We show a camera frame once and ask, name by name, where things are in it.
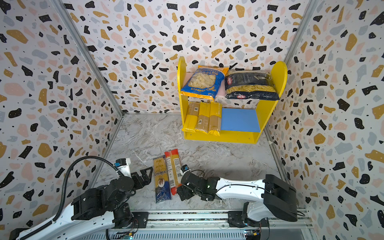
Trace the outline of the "dark blue pasta bag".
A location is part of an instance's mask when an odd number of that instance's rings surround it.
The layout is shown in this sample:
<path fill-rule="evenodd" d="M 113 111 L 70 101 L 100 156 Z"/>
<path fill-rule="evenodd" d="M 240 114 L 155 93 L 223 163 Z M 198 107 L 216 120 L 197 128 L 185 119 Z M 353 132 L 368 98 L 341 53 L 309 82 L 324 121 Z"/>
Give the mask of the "dark blue pasta bag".
<path fill-rule="evenodd" d="M 164 156 L 154 159 L 156 203 L 171 200 L 167 164 Z"/>

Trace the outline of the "red pasta packet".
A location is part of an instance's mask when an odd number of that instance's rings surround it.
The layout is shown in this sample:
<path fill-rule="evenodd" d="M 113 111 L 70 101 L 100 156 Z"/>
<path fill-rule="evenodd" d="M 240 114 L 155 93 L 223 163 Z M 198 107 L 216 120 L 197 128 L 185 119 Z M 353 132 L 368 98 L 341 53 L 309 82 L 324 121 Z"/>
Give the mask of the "red pasta packet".
<path fill-rule="evenodd" d="M 174 196 L 177 194 L 177 188 L 181 185 L 182 180 L 181 161 L 178 149 L 165 152 L 165 158 L 171 194 Z"/>

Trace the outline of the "clear yellow spaghetti packet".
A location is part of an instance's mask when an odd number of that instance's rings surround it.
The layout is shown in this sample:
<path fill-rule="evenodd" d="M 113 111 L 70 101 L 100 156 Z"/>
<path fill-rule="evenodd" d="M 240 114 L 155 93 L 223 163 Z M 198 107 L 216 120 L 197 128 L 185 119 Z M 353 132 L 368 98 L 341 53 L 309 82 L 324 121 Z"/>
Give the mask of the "clear yellow spaghetti packet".
<path fill-rule="evenodd" d="M 197 124 L 195 126 L 195 131 L 208 134 L 209 132 L 209 121 L 210 121 L 210 103 L 200 103 L 200 109 L 197 119 Z"/>

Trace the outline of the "yellow spaghetti bag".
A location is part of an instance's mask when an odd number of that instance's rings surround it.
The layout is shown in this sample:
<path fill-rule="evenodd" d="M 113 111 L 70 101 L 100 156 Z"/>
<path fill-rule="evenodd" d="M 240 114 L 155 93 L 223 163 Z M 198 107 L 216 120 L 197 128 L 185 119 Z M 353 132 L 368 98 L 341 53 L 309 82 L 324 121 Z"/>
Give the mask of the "yellow spaghetti bag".
<path fill-rule="evenodd" d="M 196 132 L 195 127 L 198 122 L 199 110 L 200 110 L 200 103 L 189 102 L 186 120 L 182 128 L 183 132 L 190 132 L 190 133 Z"/>

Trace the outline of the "yellow spaghetti box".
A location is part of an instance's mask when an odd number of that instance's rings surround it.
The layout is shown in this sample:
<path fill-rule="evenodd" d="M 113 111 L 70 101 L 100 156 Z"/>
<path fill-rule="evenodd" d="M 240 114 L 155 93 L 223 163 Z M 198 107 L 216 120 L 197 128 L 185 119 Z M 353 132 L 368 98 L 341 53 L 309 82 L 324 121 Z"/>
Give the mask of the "yellow spaghetti box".
<path fill-rule="evenodd" d="M 222 104 L 211 102 L 208 134 L 219 136 L 222 123 Z"/>

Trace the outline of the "blue orecchiette pasta bag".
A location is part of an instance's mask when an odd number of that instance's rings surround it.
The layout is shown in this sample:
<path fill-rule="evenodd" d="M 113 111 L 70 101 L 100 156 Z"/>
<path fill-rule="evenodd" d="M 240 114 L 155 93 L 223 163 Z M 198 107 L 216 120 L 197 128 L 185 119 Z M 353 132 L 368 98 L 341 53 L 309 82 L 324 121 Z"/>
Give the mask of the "blue orecchiette pasta bag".
<path fill-rule="evenodd" d="M 228 70 L 229 68 L 198 66 L 198 69 L 182 87 L 181 94 L 214 101 Z"/>

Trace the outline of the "black penne pasta bag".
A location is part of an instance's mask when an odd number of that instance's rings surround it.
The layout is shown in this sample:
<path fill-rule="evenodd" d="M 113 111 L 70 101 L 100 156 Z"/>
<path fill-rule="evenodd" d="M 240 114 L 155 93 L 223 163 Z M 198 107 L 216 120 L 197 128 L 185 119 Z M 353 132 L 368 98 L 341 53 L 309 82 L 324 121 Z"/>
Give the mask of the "black penne pasta bag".
<path fill-rule="evenodd" d="M 229 71 L 225 78 L 227 99 L 279 100 L 270 74 L 260 71 Z"/>

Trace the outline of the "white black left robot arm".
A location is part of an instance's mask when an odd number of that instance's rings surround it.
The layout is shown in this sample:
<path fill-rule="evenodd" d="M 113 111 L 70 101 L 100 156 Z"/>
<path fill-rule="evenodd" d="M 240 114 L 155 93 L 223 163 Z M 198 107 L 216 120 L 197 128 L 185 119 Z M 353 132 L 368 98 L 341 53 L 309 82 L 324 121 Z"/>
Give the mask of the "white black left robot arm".
<path fill-rule="evenodd" d="M 128 200 L 151 183 L 152 174 L 153 168 L 149 167 L 89 189 L 40 225 L 13 230 L 10 239 L 77 240 L 98 231 L 138 227 Z"/>

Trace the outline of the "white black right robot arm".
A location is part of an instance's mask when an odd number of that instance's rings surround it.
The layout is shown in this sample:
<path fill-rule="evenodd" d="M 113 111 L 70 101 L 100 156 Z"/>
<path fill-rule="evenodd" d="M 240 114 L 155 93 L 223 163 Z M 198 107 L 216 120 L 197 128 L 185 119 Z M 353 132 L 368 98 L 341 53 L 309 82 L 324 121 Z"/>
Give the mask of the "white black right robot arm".
<path fill-rule="evenodd" d="M 266 218 L 286 222 L 298 220 L 296 189 L 280 178 L 266 174 L 264 179 L 235 181 L 219 177 L 204 179 L 184 171 L 177 194 L 182 201 L 198 196 L 202 201 L 241 199 L 246 200 L 241 215 L 245 226 Z"/>

